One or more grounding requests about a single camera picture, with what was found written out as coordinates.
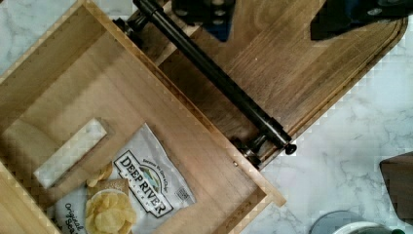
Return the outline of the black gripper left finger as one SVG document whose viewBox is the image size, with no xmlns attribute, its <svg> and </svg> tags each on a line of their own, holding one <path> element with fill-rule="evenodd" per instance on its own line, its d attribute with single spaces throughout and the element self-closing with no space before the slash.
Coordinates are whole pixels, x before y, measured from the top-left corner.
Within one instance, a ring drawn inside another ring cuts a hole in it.
<svg viewBox="0 0 413 234">
<path fill-rule="evenodd" d="M 186 24 L 200 25 L 220 42 L 229 38 L 236 0 L 171 0 L 172 11 Z"/>
</svg>

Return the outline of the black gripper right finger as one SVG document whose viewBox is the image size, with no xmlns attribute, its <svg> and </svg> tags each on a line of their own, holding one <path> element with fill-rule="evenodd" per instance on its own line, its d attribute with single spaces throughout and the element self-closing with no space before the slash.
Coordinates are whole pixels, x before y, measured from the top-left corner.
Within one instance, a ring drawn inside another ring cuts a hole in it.
<svg viewBox="0 0 413 234">
<path fill-rule="evenodd" d="M 326 0 L 310 23 L 312 41 L 334 38 L 368 24 L 411 16 L 413 0 Z"/>
</svg>

